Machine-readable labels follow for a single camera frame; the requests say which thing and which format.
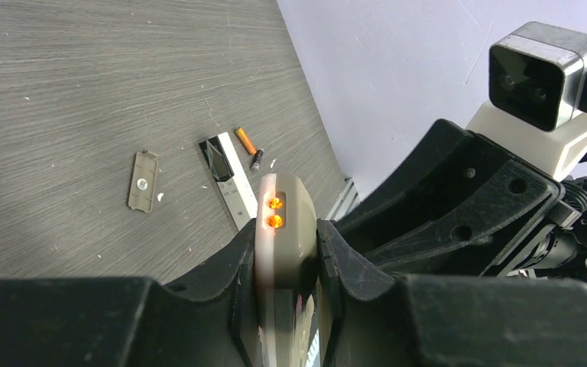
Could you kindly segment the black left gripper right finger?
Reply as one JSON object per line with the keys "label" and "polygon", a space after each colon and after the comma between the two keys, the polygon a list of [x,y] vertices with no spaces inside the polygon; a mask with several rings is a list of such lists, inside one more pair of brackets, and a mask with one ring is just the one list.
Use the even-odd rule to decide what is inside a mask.
{"label": "black left gripper right finger", "polygon": [[354,250],[330,221],[317,228],[323,366],[420,366],[407,291]]}

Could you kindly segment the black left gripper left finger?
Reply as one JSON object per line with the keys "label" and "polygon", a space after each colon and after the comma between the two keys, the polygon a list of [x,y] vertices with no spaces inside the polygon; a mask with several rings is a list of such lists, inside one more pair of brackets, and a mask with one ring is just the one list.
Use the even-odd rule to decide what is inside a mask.
{"label": "black left gripper left finger", "polygon": [[210,258],[161,285],[144,280],[125,366],[261,366],[254,293],[256,222]]}

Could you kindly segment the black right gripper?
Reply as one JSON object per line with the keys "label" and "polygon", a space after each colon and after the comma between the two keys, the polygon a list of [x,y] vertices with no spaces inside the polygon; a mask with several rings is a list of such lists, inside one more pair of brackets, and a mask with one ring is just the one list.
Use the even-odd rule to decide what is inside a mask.
{"label": "black right gripper", "polygon": [[439,119],[337,229],[359,235],[361,254],[390,274],[491,275],[570,196],[508,150]]}

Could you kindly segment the beige battery cover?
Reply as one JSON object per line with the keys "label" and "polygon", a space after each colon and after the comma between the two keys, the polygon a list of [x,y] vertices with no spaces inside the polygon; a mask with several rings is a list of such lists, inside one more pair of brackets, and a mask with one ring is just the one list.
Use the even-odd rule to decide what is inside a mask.
{"label": "beige battery cover", "polygon": [[128,207],[150,213],[154,205],[154,191],[158,174],[157,155],[150,151],[139,151],[135,155],[134,167],[128,194]]}

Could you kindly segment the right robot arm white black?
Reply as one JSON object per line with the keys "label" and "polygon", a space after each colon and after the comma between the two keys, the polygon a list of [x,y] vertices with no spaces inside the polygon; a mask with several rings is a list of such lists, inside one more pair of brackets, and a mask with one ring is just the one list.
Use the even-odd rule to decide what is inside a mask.
{"label": "right robot arm white black", "polygon": [[337,223],[382,271],[587,276],[587,177],[557,182],[440,119],[397,170]]}

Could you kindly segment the white slim remote control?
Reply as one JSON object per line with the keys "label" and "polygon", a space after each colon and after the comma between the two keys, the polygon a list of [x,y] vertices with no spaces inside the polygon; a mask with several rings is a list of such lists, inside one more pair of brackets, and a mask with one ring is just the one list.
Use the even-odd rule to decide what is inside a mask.
{"label": "white slim remote control", "polygon": [[199,148],[235,227],[241,231],[256,217],[258,203],[229,133],[207,138]]}

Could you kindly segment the orange battery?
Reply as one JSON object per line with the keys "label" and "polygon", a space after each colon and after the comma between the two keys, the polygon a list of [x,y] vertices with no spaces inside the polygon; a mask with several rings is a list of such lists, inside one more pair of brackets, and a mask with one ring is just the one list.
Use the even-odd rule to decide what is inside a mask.
{"label": "orange battery", "polygon": [[248,135],[246,134],[246,132],[243,128],[237,128],[235,130],[235,135],[238,138],[238,140],[240,141],[240,143],[242,144],[242,147],[245,149],[245,151],[249,155],[253,156],[257,153],[258,149],[252,143],[251,139],[248,137]]}

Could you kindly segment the aluminium rail frame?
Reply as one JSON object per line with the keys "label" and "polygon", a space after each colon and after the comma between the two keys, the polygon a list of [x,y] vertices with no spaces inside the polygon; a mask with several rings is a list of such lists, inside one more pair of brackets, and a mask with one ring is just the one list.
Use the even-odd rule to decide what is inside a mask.
{"label": "aluminium rail frame", "polygon": [[345,187],[339,194],[326,216],[326,220],[338,221],[356,208],[361,202],[354,180],[349,177],[345,180]]}

